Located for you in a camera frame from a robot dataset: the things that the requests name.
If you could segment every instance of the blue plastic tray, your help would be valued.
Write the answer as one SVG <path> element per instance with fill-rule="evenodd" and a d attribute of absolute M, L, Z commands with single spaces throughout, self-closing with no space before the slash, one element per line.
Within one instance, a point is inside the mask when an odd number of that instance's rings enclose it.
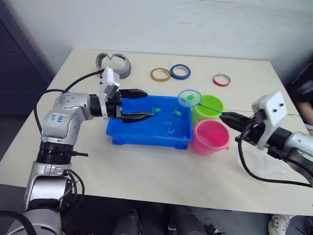
<path fill-rule="evenodd" d="M 193 139 L 190 108 L 181 107 L 177 97 L 149 95 L 145 98 L 122 100 L 123 112 L 154 113 L 153 117 L 134 123 L 110 118 L 107 135 L 113 144 L 145 144 L 187 149 Z"/>

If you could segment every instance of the green plastic cup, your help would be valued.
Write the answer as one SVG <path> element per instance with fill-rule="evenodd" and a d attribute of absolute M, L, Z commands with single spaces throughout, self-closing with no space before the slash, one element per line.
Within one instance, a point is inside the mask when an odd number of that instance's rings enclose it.
<path fill-rule="evenodd" d="M 213 95 L 203 95 L 201 105 L 210 107 L 220 112 L 224 111 L 223 102 Z M 213 110 L 197 105 L 192 109 L 192 122 L 193 125 L 196 125 L 198 121 L 205 119 L 219 119 L 220 115 L 221 114 L 214 112 Z"/>

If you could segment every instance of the shoe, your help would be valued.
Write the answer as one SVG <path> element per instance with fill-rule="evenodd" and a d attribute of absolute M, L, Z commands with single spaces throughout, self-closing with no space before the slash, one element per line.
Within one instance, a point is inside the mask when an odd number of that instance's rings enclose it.
<path fill-rule="evenodd" d="M 293 215 L 274 214 L 272 219 L 268 222 L 268 234 L 285 235 L 292 217 Z"/>

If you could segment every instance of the table surface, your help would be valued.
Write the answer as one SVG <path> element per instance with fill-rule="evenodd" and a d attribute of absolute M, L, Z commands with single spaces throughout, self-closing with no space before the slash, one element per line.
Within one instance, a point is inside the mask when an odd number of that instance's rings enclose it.
<path fill-rule="evenodd" d="M 74 49 L 49 88 L 63 89 L 73 80 L 95 71 L 101 50 Z M 289 115 L 282 127 L 306 132 L 304 124 L 270 62 L 122 52 L 132 64 L 130 77 L 120 88 L 139 88 L 148 94 L 176 96 L 184 89 L 219 97 L 227 110 L 250 116 L 251 104 L 272 91 L 284 94 Z M 170 79 L 157 83 L 150 72 L 157 67 L 170 69 L 186 64 L 191 76 L 184 81 Z M 225 73 L 232 79 L 228 87 L 213 84 L 212 77 Z M 77 84 L 72 91 L 96 94 L 99 76 Z M 38 105 L 40 119 L 59 94 L 46 94 Z M 231 148 L 203 157 L 191 148 L 177 150 L 147 145 L 113 145 L 105 134 L 107 122 L 94 118 L 83 123 L 74 150 L 89 157 L 73 157 L 72 169 L 83 178 L 86 194 L 154 201 L 206 208 L 313 215 L 311 188 L 260 182 L 251 178 L 240 164 L 235 136 L 230 130 Z M 32 162 L 36 159 L 40 135 L 31 114 L 0 162 L 0 184 L 25 187 Z M 244 155 L 251 171 L 272 179 L 305 179 L 285 163 L 244 143 Z"/>

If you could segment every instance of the pink bucket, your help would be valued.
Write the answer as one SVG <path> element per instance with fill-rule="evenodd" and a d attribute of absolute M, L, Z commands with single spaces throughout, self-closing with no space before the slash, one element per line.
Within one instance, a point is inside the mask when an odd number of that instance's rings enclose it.
<path fill-rule="evenodd" d="M 201 155 L 209 155 L 223 149 L 229 149 L 230 134 L 224 124 L 217 120 L 203 120 L 194 128 L 194 140 L 191 146 Z"/>

